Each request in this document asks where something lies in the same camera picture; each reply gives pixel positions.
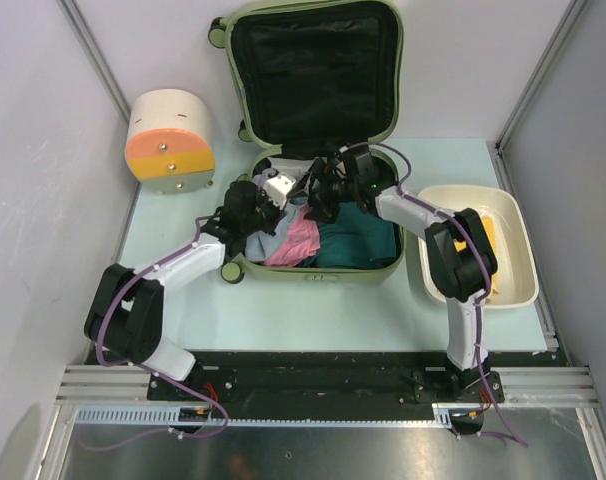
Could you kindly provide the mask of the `yellow cloth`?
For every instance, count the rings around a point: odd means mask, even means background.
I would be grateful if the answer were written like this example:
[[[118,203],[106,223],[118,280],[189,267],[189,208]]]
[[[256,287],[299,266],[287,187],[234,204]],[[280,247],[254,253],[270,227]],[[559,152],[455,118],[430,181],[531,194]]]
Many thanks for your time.
[[[487,234],[490,246],[492,247],[493,252],[496,252],[496,231],[492,218],[488,215],[482,214],[480,216],[481,222],[483,224],[483,228]],[[467,247],[467,243],[465,241],[455,241],[454,246],[458,252],[461,252]],[[498,289],[498,272],[495,272],[491,275],[491,293],[490,296],[497,295],[499,293]]]

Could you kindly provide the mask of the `green hard shell suitcase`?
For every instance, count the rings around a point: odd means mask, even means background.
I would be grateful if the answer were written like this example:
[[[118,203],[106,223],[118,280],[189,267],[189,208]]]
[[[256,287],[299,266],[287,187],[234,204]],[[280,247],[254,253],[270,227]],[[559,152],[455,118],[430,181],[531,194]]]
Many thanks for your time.
[[[403,24],[389,1],[257,1],[210,25],[229,60],[243,119],[241,139],[269,157],[326,158],[342,146],[377,144],[399,114]]]

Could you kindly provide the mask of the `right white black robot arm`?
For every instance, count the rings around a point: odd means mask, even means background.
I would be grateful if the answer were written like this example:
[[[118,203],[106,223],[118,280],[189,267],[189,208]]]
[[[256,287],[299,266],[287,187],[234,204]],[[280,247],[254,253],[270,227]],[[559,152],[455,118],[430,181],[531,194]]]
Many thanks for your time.
[[[447,306],[444,388],[452,399],[467,401],[488,376],[483,317],[498,269],[494,250],[476,210],[454,211],[409,193],[372,146],[357,143],[315,158],[287,196],[306,199],[321,221],[335,219],[340,204],[353,202],[424,241],[430,278]]]

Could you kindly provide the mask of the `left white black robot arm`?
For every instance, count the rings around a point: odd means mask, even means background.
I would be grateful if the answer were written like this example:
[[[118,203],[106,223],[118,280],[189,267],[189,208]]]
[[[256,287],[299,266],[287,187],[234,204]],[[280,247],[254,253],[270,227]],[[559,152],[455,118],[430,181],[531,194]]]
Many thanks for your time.
[[[147,267],[115,263],[104,270],[84,325],[99,364],[138,365],[169,378],[180,398],[197,397],[204,376],[194,369],[195,356],[165,333],[167,297],[241,253],[250,235],[273,232],[293,187],[285,174],[234,181],[223,204],[195,220],[194,236],[184,246]]]

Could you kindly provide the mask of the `grey blue cloth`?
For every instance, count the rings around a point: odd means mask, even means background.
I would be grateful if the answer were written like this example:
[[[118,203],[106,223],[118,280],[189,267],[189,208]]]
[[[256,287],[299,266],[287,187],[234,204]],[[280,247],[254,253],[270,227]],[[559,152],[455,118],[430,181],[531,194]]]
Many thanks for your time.
[[[298,242],[298,220],[303,208],[288,203],[271,232],[259,231],[248,237],[244,256],[251,262],[263,263],[274,255],[280,258],[287,253]]]

